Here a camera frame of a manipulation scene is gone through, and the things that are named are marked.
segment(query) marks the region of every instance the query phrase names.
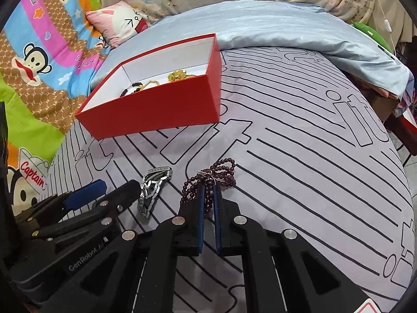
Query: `pink stripe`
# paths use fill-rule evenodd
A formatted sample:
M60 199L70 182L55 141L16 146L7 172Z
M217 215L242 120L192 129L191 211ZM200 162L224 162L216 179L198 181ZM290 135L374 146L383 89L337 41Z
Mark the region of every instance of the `pink stripe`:
M54 61L66 68L75 66L77 64L77 57L81 57L83 52L72 52L68 49L67 42L55 28L55 25L49 17L43 0L22 0L22 6L33 29L42 41L45 49L52 55ZM35 9L39 8L42 8L44 13L40 19L34 19Z
M103 60L99 60L99 54L87 57L82 61L79 61L76 69L76 75L80 74L82 70L87 70L91 68L94 68L94 70L98 70L102 64Z

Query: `cardboard box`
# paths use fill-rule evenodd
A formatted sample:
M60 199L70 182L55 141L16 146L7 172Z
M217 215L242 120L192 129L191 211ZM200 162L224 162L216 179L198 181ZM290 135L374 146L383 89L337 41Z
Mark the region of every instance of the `cardboard box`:
M168 75L196 75L173 82ZM171 127L215 123L220 118L222 60L215 34L171 43L120 63L88 96L76 118L96 139ZM133 82L157 80L120 97Z

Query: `cartoon pillow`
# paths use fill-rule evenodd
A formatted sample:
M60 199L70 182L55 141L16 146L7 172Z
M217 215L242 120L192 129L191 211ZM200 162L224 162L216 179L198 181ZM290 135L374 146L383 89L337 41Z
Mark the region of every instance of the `cartoon pillow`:
M148 27L142 14L124 1L99 10L87 11L85 16L113 48Z

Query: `gray bed sheet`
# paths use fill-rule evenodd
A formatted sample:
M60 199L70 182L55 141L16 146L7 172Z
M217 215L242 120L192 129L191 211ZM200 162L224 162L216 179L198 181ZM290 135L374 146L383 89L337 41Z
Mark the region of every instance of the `gray bed sheet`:
M42 198L99 178L110 192L171 166L150 220L136 203L119 217L122 229L141 233L176 215L186 177L232 157L237 185L225 198L266 229L297 230L389 312L412 274L414 214L397 152L368 102L317 52L253 47L222 58L219 123L97 141L76 121ZM241 260L216 256L214 246L206 220L203 254L179 258L174 312L246 311Z

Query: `light blue blanket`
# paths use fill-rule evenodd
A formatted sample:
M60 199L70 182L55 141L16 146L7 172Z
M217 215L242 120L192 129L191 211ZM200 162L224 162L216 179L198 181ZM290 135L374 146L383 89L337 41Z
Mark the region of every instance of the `light blue blanket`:
M231 1L166 17L112 50L91 89L120 62L182 39L216 33L221 50L296 47L323 53L335 66L400 98L414 84L409 69L361 31L321 7L271 1Z

